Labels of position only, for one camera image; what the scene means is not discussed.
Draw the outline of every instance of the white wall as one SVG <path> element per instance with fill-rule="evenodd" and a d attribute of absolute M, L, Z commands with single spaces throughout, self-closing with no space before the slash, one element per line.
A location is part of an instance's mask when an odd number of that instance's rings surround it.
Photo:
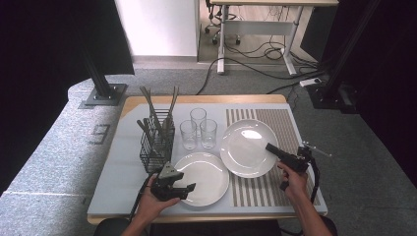
<path fill-rule="evenodd" d="M 116 0 L 132 56 L 195 56 L 199 0 Z"/>

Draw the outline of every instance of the human hand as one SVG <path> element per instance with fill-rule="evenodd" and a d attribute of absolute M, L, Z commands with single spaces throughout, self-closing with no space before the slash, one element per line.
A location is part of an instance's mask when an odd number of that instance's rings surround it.
<path fill-rule="evenodd" d="M 285 195 L 291 203 L 294 204 L 300 198 L 308 198 L 307 173 L 297 173 L 282 161 L 278 162 L 278 167 L 283 170 L 283 181 L 288 181 L 289 186 L 285 189 Z"/>
<path fill-rule="evenodd" d="M 136 218 L 140 218 L 144 220 L 146 224 L 151 223 L 154 219 L 156 219 L 160 212 L 163 211 L 167 207 L 171 207 L 176 205 L 180 202 L 179 198 L 171 199 L 166 202 L 162 202 L 157 199 L 151 192 L 150 186 L 152 186 L 153 181 L 155 180 L 156 176 L 151 176 L 147 186 L 145 187 L 145 191 L 142 193 L 141 201 L 139 202 L 138 210 L 136 212 Z"/>

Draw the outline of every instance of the plate rim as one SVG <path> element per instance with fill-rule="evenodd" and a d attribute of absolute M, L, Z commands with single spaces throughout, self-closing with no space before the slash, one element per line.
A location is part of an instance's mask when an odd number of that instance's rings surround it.
<path fill-rule="evenodd" d="M 226 172 L 226 179 L 224 180 L 224 183 L 225 183 L 225 187 L 224 187 L 224 190 L 222 190 L 221 191 L 221 195 L 219 195 L 219 197 L 218 197 L 218 199 L 216 199 L 215 201 L 213 201 L 212 203 L 209 203 L 209 204 L 204 204 L 204 205 L 192 205 L 192 204 L 190 204 L 189 202 L 187 202 L 186 200 L 182 200 L 182 202 L 183 203 L 185 203 L 185 204 L 187 204 L 187 205 L 189 205 L 189 206 L 192 206 L 192 207 L 206 207 L 206 206 L 209 206 L 209 205 L 212 205 L 212 204 L 214 204 L 214 203 L 216 203 L 216 202 L 218 202 L 221 198 L 223 198 L 223 196 L 226 194 L 226 192 L 227 192 L 227 190 L 229 189 L 229 185 L 230 185 L 230 174 L 229 174 L 229 169 L 226 167 L 226 165 L 223 163 L 223 161 L 221 160 L 221 158 L 219 158 L 218 156 L 216 156 L 216 155 L 214 155 L 214 154 L 212 154 L 212 153 L 208 153 L 208 152 L 204 152 L 204 151 L 198 151 L 198 152 L 193 152 L 193 153 L 190 153 L 190 154 L 187 154 L 187 155 L 185 155 L 185 156 L 183 156 L 181 159 L 179 159 L 178 161 L 177 161 L 177 163 L 175 163 L 175 166 L 174 166 L 174 168 L 175 169 L 178 169 L 178 163 L 180 163 L 181 161 L 183 161 L 184 159 L 187 159 L 187 158 L 192 158 L 192 157 L 190 157 L 190 156 L 193 156 L 193 155 L 197 155 L 197 154 L 201 154 L 201 155 L 203 155 L 203 154 L 208 154 L 209 156 L 210 156 L 210 158 L 216 158 L 217 159 L 217 161 L 218 161 L 218 163 L 220 163 L 220 164 L 222 164 L 223 166 L 222 167 L 224 167 L 224 168 L 222 168 L 222 170 L 223 171 L 227 171 Z"/>
<path fill-rule="evenodd" d="M 267 174 L 267 173 L 268 173 L 268 172 L 269 172 L 269 171 L 273 168 L 273 165 L 270 167 L 270 169 L 269 169 L 267 172 L 265 172 L 265 173 L 263 173 L 263 174 L 252 174 L 252 175 L 248 176 L 248 175 L 241 175 L 239 172 L 232 170 L 232 169 L 231 169 L 231 167 L 229 168 L 229 166 L 227 166 L 226 162 L 225 162 L 225 161 L 224 161 L 224 159 L 223 159 L 223 156 L 224 156 L 224 153 L 225 153 L 224 141 L 225 141 L 225 138 L 227 138 L 227 137 L 226 137 L 226 136 L 227 136 L 227 134 L 228 134 L 228 133 L 230 133 L 230 132 L 228 132 L 228 131 L 231 129 L 231 127 L 232 127 L 233 125 L 236 125 L 236 124 L 237 124 L 237 123 L 239 123 L 239 122 L 241 122 L 241 123 L 243 123 L 243 122 L 255 122 L 255 123 L 261 123 L 261 124 L 263 124 L 263 125 L 264 125 L 265 127 L 267 127 L 267 128 L 270 130 L 270 132 L 273 134 L 274 141 L 275 141 L 275 145 L 278 147 L 278 139 L 277 139 L 277 137 L 276 137 L 276 134 L 275 134 L 275 132 L 272 130 L 272 128 L 271 128 L 269 125 L 267 125 L 265 122 L 260 121 L 260 120 L 257 120 L 257 119 L 241 119 L 241 120 L 238 120 L 238 121 L 236 121 L 236 122 L 232 123 L 232 124 L 231 124 L 230 126 L 228 126 L 228 127 L 226 128 L 226 130 L 224 131 L 223 136 L 222 136 L 222 142 L 221 142 L 221 144 L 220 144 L 220 158 L 221 158 L 221 160 L 223 161 L 223 163 L 224 163 L 224 165 L 226 166 L 226 168 L 227 168 L 230 172 L 232 172 L 233 174 L 235 174 L 235 175 L 237 175 L 237 176 L 239 176 L 239 177 L 252 179 L 252 178 L 257 178 L 257 177 L 263 176 L 263 175 Z"/>

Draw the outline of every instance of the table edge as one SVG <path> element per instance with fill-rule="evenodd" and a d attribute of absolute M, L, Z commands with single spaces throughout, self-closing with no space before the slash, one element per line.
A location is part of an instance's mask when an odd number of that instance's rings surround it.
<path fill-rule="evenodd" d="M 99 215 L 99 214 L 88 214 L 87 221 L 92 225 L 99 224 L 102 220 L 106 218 L 115 218 L 115 217 L 126 217 L 126 215 L 117 215 L 117 214 L 106 214 L 106 215 Z M 222 215 L 211 215 L 211 216 L 197 216 L 197 215 L 190 215 L 190 216 L 159 216 L 156 218 L 152 223 L 184 223 L 184 222 L 213 222 L 213 221 L 237 221 L 237 220 L 265 220 L 265 219 L 282 219 L 282 218 L 294 218 L 296 217 L 294 214 L 288 215 L 279 215 L 279 214 L 271 214 L 271 215 L 259 215 L 254 217 L 253 215 L 237 215 L 237 214 L 222 214 Z"/>
<path fill-rule="evenodd" d="M 153 96 L 153 103 L 171 103 L 172 96 Z M 177 103 L 286 103 L 281 94 L 245 94 L 245 95 L 179 95 Z M 126 98 L 120 118 L 140 104 L 147 103 L 144 96 Z"/>
<path fill-rule="evenodd" d="M 210 0 L 210 3 L 217 5 L 254 5 L 254 6 L 312 6 L 312 7 L 331 7 L 337 6 L 337 0 Z"/>

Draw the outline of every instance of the power strip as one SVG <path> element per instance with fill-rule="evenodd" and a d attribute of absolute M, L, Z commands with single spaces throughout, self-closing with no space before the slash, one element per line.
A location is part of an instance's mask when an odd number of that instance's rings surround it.
<path fill-rule="evenodd" d="M 313 78 L 313 79 L 310 79 L 310 80 L 301 81 L 300 86 L 305 87 L 305 86 L 317 85 L 321 82 L 322 82 L 322 80 L 320 80 L 319 78 Z"/>

